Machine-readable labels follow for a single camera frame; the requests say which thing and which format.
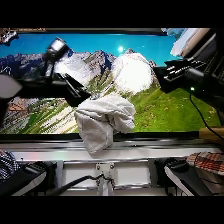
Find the grassy hillside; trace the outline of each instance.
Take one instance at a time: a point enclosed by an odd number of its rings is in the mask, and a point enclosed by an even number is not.
[[[195,97],[192,99],[210,126],[220,125],[214,108]],[[205,127],[189,100],[189,93],[182,89],[165,94],[152,87],[132,96],[130,101],[137,111],[133,132],[196,131]]]

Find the red plaid fabric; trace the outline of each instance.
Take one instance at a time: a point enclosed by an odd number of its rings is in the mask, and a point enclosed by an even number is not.
[[[200,152],[187,157],[191,166],[224,176],[224,154]]]

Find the white cloth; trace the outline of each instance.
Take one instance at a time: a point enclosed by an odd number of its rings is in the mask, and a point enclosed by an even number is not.
[[[199,28],[189,28],[187,31],[174,43],[170,52],[173,56],[180,56],[186,43],[195,35]]]
[[[135,127],[135,112],[133,104],[115,93],[82,102],[75,112],[75,118],[88,152],[96,153],[110,146],[114,130],[130,132]]]

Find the blue sky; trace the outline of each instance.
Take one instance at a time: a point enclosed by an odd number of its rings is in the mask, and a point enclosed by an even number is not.
[[[45,53],[56,37],[65,40],[76,52],[93,53],[96,50],[103,50],[119,56],[128,48],[132,48],[147,60],[154,60],[159,66],[165,65],[166,60],[176,59],[170,54],[175,42],[174,37],[127,34],[19,34],[19,39],[13,40],[10,47],[0,45],[0,57],[17,53]]]

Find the mountain landscape print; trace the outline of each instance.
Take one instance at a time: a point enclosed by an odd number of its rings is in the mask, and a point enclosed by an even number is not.
[[[67,73],[87,92],[116,92],[136,108],[134,132],[196,131],[204,127],[189,94],[160,90],[154,66],[176,59],[169,36],[109,34],[20,34],[10,47],[0,46],[0,69],[8,75],[32,77],[44,64],[44,53],[60,37],[70,49],[56,62],[55,73]],[[208,124],[220,125],[216,110],[194,99]],[[0,134],[63,134],[78,132],[76,108],[63,98],[22,99],[9,103]]]

